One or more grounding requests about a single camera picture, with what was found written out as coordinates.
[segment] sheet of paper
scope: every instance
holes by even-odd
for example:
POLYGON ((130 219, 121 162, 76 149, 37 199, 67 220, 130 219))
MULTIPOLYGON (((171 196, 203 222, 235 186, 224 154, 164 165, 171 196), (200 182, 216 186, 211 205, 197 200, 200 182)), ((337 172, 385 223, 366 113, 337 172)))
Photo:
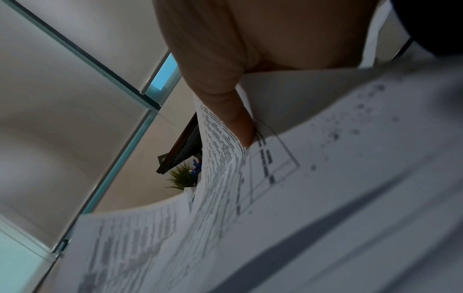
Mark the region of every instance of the sheet of paper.
POLYGON ((249 150, 198 104, 203 199, 154 292, 387 288, 462 220, 462 82, 461 62, 249 75, 249 150))
POLYGON ((81 216, 53 292, 148 292, 161 246, 185 225, 190 200, 179 195, 137 209, 81 216))

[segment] hand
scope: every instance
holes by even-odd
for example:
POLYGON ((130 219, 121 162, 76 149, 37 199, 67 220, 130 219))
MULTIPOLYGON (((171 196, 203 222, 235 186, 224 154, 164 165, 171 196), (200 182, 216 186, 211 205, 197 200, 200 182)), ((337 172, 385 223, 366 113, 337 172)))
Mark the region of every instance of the hand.
POLYGON ((247 72, 356 66, 377 0, 154 0, 183 78, 244 146, 247 72))

